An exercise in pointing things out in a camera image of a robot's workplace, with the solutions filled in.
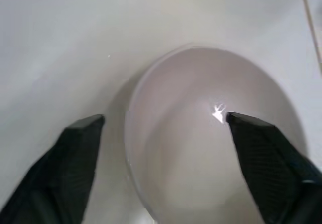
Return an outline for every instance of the white table surface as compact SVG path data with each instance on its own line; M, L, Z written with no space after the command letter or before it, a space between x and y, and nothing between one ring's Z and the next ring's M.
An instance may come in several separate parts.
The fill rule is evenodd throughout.
M302 0L0 0L0 15L1 205L64 127L104 113L85 223L149 223L124 216L139 206L124 162L124 112L133 76L188 43L229 48L274 78L322 168L322 79Z

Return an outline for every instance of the white bowl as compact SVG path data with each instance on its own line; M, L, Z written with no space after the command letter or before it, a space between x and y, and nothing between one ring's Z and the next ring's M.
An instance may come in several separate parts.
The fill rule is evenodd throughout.
M126 116L126 154L137 192L159 223L262 223L224 121L227 111L277 125L305 152L285 94L232 52L178 50L140 80Z

